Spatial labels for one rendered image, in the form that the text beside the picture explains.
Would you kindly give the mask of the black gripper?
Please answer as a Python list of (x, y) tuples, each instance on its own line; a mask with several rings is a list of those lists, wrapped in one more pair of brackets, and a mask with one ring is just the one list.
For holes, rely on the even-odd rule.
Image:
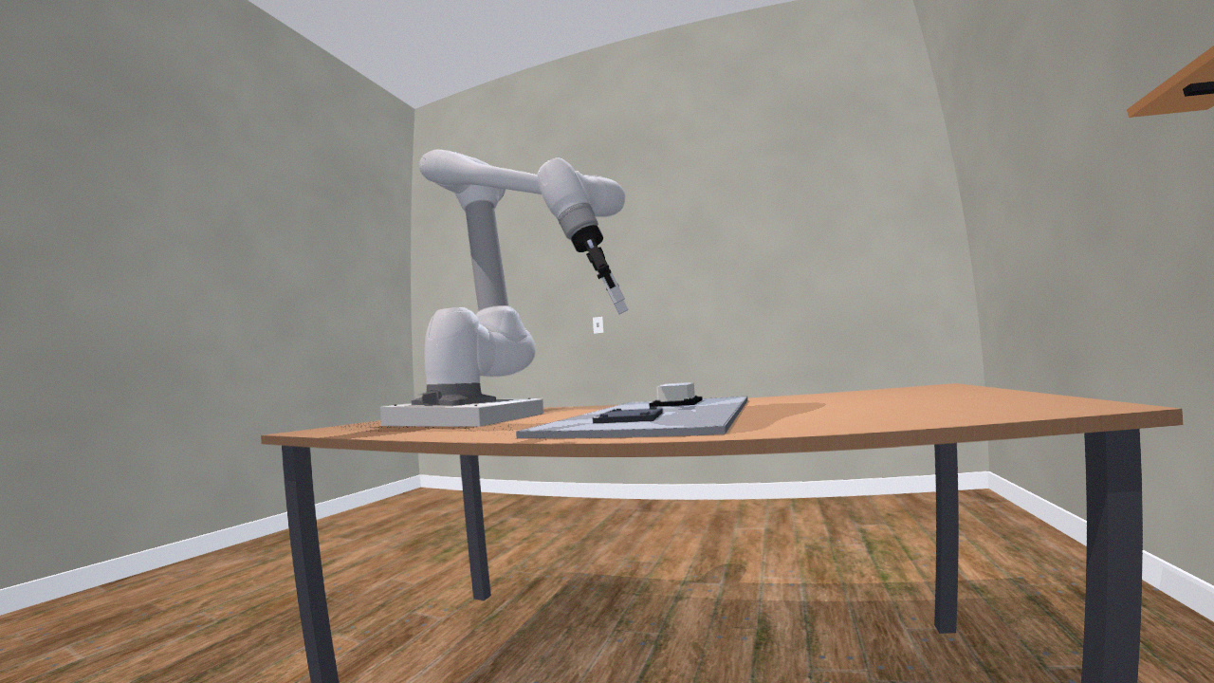
[(605, 260), (605, 254), (602, 249), (599, 247), (599, 245), (601, 245), (601, 241), (603, 241), (603, 237), (601, 230), (599, 230), (599, 226), (591, 224), (588, 226), (588, 228), (582, 228), (580, 230), (574, 232), (573, 237), (571, 238), (571, 241), (573, 243), (577, 252), (589, 251), (586, 252), (589, 261), (590, 260), (592, 261), (592, 267), (595, 268), (595, 271), (599, 271), (599, 278), (603, 277), (602, 281), (606, 286), (606, 290), (609, 294), (609, 297), (613, 300), (613, 304), (615, 306), (615, 311), (618, 311), (618, 314), (623, 314), (623, 312), (629, 311), (629, 308), (624, 302), (623, 291), (615, 283), (615, 277), (613, 277), (613, 273), (609, 271), (609, 264), (607, 264), (607, 261)]

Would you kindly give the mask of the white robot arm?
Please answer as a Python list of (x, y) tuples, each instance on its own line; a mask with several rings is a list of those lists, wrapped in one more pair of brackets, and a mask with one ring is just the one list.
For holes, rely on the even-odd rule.
[(466, 307), (439, 308), (431, 317), (425, 338), (429, 392), (412, 399), (412, 405), (497, 402), (497, 397), (481, 393), (480, 377), (515, 375), (535, 355), (531, 332), (507, 304), (497, 230), (498, 200), (503, 200), (505, 189), (541, 194), (571, 239), (574, 232), (597, 226), (596, 217), (620, 212), (625, 192), (613, 180), (574, 172), (562, 158), (544, 163), (537, 175), (490, 167), (450, 150), (429, 150), (419, 165), (425, 178), (455, 192), (463, 211), (467, 211), (478, 312), (473, 315)]

